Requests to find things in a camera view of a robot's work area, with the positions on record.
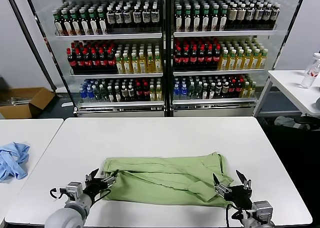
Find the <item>bottle label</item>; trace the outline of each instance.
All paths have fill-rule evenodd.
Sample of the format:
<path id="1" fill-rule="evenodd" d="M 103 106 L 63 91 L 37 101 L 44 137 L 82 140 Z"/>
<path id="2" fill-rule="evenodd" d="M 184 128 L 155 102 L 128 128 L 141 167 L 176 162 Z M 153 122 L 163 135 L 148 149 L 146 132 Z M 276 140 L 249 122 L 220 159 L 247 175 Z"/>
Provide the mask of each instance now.
<path id="1" fill-rule="evenodd" d="M 258 59 L 253 59 L 251 69 L 255 69 L 257 66 Z"/>
<path id="2" fill-rule="evenodd" d="M 84 62 L 84 65 L 87 66 L 87 67 L 90 67 L 90 66 L 92 66 L 92 61 L 91 60 L 86 60 Z"/>
<path id="3" fill-rule="evenodd" d="M 199 17 L 194 18 L 194 20 L 193 20 L 193 31 L 194 32 L 198 31 L 199 24 L 200 24 L 200 18 Z"/>
<path id="4" fill-rule="evenodd" d="M 160 61 L 155 62 L 155 70 L 156 70 L 156 72 L 161 72 L 161 62 Z"/>
<path id="5" fill-rule="evenodd" d="M 152 11 L 151 12 L 151 20 L 153 23 L 159 22 L 159 11 Z"/>
<path id="6" fill-rule="evenodd" d="M 80 32 L 80 28 L 79 28 L 78 22 L 73 21 L 73 22 L 72 22 L 72 25 L 73 25 L 75 34 L 76 34 L 77 36 L 81 36 L 81 32 Z"/>
<path id="7" fill-rule="evenodd" d="M 117 102 L 121 102 L 121 95 L 120 94 L 116 94 L 115 97 L 116 97 Z"/>
<path id="8" fill-rule="evenodd" d="M 155 94 L 154 93 L 150 93 L 150 101 L 154 101 L 155 100 Z"/>
<path id="9" fill-rule="evenodd" d="M 227 17 L 221 17 L 219 31 L 224 31 L 226 26 Z"/>
<path id="10" fill-rule="evenodd" d="M 141 73 L 146 73 L 145 63 L 143 63 L 143 62 L 140 63 L 140 70 L 141 70 Z"/>
<path id="11" fill-rule="evenodd" d="M 126 74 L 130 74 L 130 65 L 129 63 L 124 63 L 124 69 Z"/>
<path id="12" fill-rule="evenodd" d="M 88 23 L 87 23 L 86 21 L 82 21 L 82 22 L 81 22 L 81 25 L 82 25 L 82 27 L 83 27 L 84 34 L 85 34 L 86 36 L 90 35 Z"/>
<path id="13" fill-rule="evenodd" d="M 71 67 L 75 67 L 75 66 L 77 65 L 77 62 L 76 62 L 75 60 L 69 61 L 69 65 L 70 65 Z"/>
<path id="14" fill-rule="evenodd" d="M 219 62 L 220 61 L 220 56 L 214 56 L 213 57 L 214 62 Z"/>
<path id="15" fill-rule="evenodd" d="M 237 18 L 237 10 L 236 9 L 230 9 L 229 10 L 229 16 L 228 19 L 230 21 L 234 21 Z"/>
<path id="16" fill-rule="evenodd" d="M 190 57 L 190 62 L 196 63 L 197 62 L 197 57 L 191 56 Z"/>
<path id="17" fill-rule="evenodd" d="M 113 25 L 114 23 L 116 23 L 116 18 L 114 13 L 111 13 L 111 14 L 108 13 L 106 16 L 106 19 L 110 25 Z"/>
<path id="18" fill-rule="evenodd" d="M 133 12 L 133 20 L 134 20 L 134 23 L 141 23 L 141 13 Z"/>
<path id="19" fill-rule="evenodd" d="M 236 61 L 236 64 L 235 64 L 235 69 L 236 69 L 236 70 L 240 70 L 241 63 L 242 63 L 242 59 L 238 59 L 238 60 Z"/>
<path id="20" fill-rule="evenodd" d="M 62 29 L 62 26 L 59 22 L 54 23 L 55 24 L 55 28 L 59 33 L 59 36 L 63 36 L 64 35 L 64 30 Z"/>
<path id="21" fill-rule="evenodd" d="M 247 9 L 247 10 L 246 10 L 245 19 L 246 19 L 247 21 L 251 21 L 251 20 L 252 20 L 252 18 L 253 18 L 253 12 L 254 12 L 253 9 Z"/>
<path id="22" fill-rule="evenodd" d="M 99 35 L 97 23 L 94 20 L 92 20 L 92 21 L 90 21 L 90 24 L 91 24 L 91 28 L 92 28 L 93 34 L 94 35 Z"/>
<path id="23" fill-rule="evenodd" d="M 121 63 L 116 64 L 116 68 L 118 69 L 118 74 L 122 74 L 123 73 L 122 64 Z"/>
<path id="24" fill-rule="evenodd" d="M 204 57 L 198 57 L 198 62 L 202 63 L 205 61 L 205 58 Z"/>
<path id="25" fill-rule="evenodd" d="M 109 95 L 109 100 L 110 100 L 110 102 L 115 102 L 114 101 L 114 96 L 112 94 Z"/>
<path id="26" fill-rule="evenodd" d="M 115 59 L 108 60 L 108 64 L 109 64 L 109 66 L 114 66 L 116 64 Z"/>
<path id="27" fill-rule="evenodd" d="M 69 36 L 72 36 L 72 28 L 71 25 L 68 21 L 64 22 L 64 26 L 66 31 L 68 32 Z"/>
<path id="28" fill-rule="evenodd" d="M 215 92 L 214 91 L 210 91 L 209 99 L 213 99 L 214 96 L 215 96 Z"/>
<path id="29" fill-rule="evenodd" d="M 202 93 L 202 99 L 207 99 L 207 94 L 208 94 L 208 92 L 204 91 Z"/>
<path id="30" fill-rule="evenodd" d="M 138 63 L 132 62 L 132 67 L 133 67 L 133 73 L 137 74 L 138 73 Z"/>
<path id="31" fill-rule="evenodd" d="M 244 60 L 244 66 L 243 66 L 243 69 L 248 69 L 248 68 L 249 68 L 249 67 L 248 67 L 249 62 L 250 62 L 250 59 L 245 58 L 245 60 Z"/>
<path id="32" fill-rule="evenodd" d="M 131 23 L 132 22 L 132 19 L 131 19 L 131 13 L 130 11 L 129 12 L 126 12 L 126 13 L 123 13 L 123 18 L 124 18 L 124 23 Z"/>
<path id="33" fill-rule="evenodd" d="M 124 15 L 122 13 L 115 13 L 114 16 L 115 16 L 115 21 L 118 24 L 122 24 L 124 22 Z"/>
<path id="34" fill-rule="evenodd" d="M 181 32 L 182 19 L 180 17 L 175 19 L 175 24 L 176 24 L 176 31 Z"/>
<path id="35" fill-rule="evenodd" d="M 209 18 L 208 17 L 204 17 L 203 20 L 202 20 L 202 31 L 203 32 L 207 31 L 208 22 L 209 22 Z"/>
<path id="36" fill-rule="evenodd" d="M 183 63 L 188 63 L 189 62 L 189 57 L 182 57 L 182 62 Z"/>
<path id="37" fill-rule="evenodd" d="M 211 22 L 211 31 L 214 32 L 217 29 L 218 17 L 213 17 Z"/>
<path id="38" fill-rule="evenodd" d="M 221 70 L 225 70 L 226 69 L 226 65 L 227 65 L 227 60 L 223 59 L 222 63 L 221 63 Z"/>
<path id="39" fill-rule="evenodd" d="M 99 23 L 100 23 L 102 34 L 106 35 L 107 34 L 106 22 L 104 20 L 100 20 Z"/>
<path id="40" fill-rule="evenodd" d="M 190 23 L 191 23 L 191 18 L 187 17 L 184 20 L 184 32 L 189 32 L 190 31 Z"/>
<path id="41" fill-rule="evenodd" d="M 231 59 L 231 60 L 230 60 L 230 63 L 229 63 L 228 70 L 233 70 L 233 69 L 234 69 L 234 66 L 235 66 L 235 60 L 234 60 L 234 59 Z"/>
<path id="42" fill-rule="evenodd" d="M 237 14 L 236 14 L 236 19 L 238 21 L 242 21 L 245 19 L 245 15 L 246 15 L 246 10 L 238 10 Z"/>
<path id="43" fill-rule="evenodd" d="M 147 12 L 143 11 L 142 12 L 142 18 L 143 18 L 143 22 L 144 23 L 149 23 L 151 21 L 150 12 L 149 11 L 147 11 Z"/>

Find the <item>display fridge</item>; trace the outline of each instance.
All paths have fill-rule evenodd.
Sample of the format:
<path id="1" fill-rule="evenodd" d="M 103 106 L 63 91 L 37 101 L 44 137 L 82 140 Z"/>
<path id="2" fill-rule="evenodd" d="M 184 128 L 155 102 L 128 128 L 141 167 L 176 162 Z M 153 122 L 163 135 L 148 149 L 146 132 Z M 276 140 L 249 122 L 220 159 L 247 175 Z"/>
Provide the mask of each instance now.
<path id="1" fill-rule="evenodd" d="M 32 11 L 75 115 L 166 116 L 164 0 L 21 1 L 17 8 Z"/>

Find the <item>robotic arm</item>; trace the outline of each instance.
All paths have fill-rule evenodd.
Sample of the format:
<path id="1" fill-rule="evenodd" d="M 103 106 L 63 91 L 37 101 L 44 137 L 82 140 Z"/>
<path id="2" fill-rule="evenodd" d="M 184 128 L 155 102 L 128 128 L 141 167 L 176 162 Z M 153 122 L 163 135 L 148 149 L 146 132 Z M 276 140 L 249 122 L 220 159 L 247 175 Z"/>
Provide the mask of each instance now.
<path id="1" fill-rule="evenodd" d="M 53 188 L 50 195 L 55 199 L 60 199 L 63 195 L 68 196 L 64 208 L 58 209 L 46 220 L 45 228 L 83 228 L 89 215 L 89 210 L 94 203 L 107 196 L 109 189 L 117 178 L 118 171 L 115 171 L 107 178 L 95 178 L 99 169 L 92 171 L 85 176 L 85 189 L 81 182 L 70 182 L 66 187 Z M 95 200 L 101 192 L 105 195 Z"/>

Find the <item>plastic bottle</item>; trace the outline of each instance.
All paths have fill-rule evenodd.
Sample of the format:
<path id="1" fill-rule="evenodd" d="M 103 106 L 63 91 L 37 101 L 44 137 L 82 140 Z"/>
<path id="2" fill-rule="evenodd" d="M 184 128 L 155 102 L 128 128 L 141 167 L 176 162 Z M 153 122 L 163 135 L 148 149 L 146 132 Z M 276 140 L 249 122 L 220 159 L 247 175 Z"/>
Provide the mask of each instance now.
<path id="1" fill-rule="evenodd" d="M 314 63 L 306 73 L 306 76 L 303 78 L 301 82 L 302 88 L 309 89 L 312 86 L 312 84 L 315 82 L 315 79 L 317 78 L 319 72 L 320 72 L 320 59 L 318 59 L 316 63 Z"/>

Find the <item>fridge shelf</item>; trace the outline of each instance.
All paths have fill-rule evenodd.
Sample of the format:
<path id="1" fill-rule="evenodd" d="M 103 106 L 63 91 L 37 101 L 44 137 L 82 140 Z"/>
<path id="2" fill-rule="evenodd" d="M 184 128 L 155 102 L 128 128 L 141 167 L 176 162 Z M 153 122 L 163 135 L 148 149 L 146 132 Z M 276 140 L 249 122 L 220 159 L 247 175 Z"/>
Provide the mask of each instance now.
<path id="1" fill-rule="evenodd" d="M 98 34 L 98 35 L 66 35 L 57 36 L 61 41 L 89 41 L 89 40 L 128 40 L 128 39 L 159 39 L 162 33 L 132 33 L 132 34 Z"/>
<path id="2" fill-rule="evenodd" d="M 139 73 L 139 74 L 71 74 L 70 77 L 78 79 L 117 79 L 117 78 L 145 78 L 145 77 L 162 77 L 161 73 Z"/>
<path id="3" fill-rule="evenodd" d="M 239 70 L 204 70 L 204 71 L 177 71 L 173 72 L 173 76 L 209 76 L 223 74 L 252 74 L 263 73 L 265 69 L 239 69 Z"/>
<path id="4" fill-rule="evenodd" d="M 239 103 L 255 103 L 256 98 L 218 98 L 218 99 L 184 99 L 173 100 L 174 106 L 190 106 L 190 105 L 215 105 L 215 104 L 239 104 Z"/>
<path id="5" fill-rule="evenodd" d="M 232 36 L 273 36 L 285 35 L 286 30 L 224 30 L 174 32 L 174 37 L 232 37 Z"/>

